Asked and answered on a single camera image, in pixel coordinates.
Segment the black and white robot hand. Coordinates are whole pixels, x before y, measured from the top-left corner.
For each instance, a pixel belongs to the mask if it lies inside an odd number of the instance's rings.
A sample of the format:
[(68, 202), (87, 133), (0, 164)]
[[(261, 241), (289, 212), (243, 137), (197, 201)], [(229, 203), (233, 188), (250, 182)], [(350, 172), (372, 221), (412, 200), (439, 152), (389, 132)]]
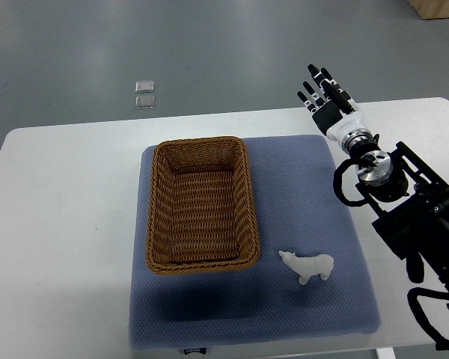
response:
[(297, 96), (311, 113), (321, 133), (329, 135), (331, 129), (337, 130), (337, 125), (350, 125), (354, 120), (359, 122), (362, 119), (362, 116), (358, 115), (360, 110), (354, 99), (335, 81), (326, 68), (318, 69), (309, 64), (308, 71), (320, 93), (317, 93), (308, 82), (303, 82), (308, 95), (298, 91)]

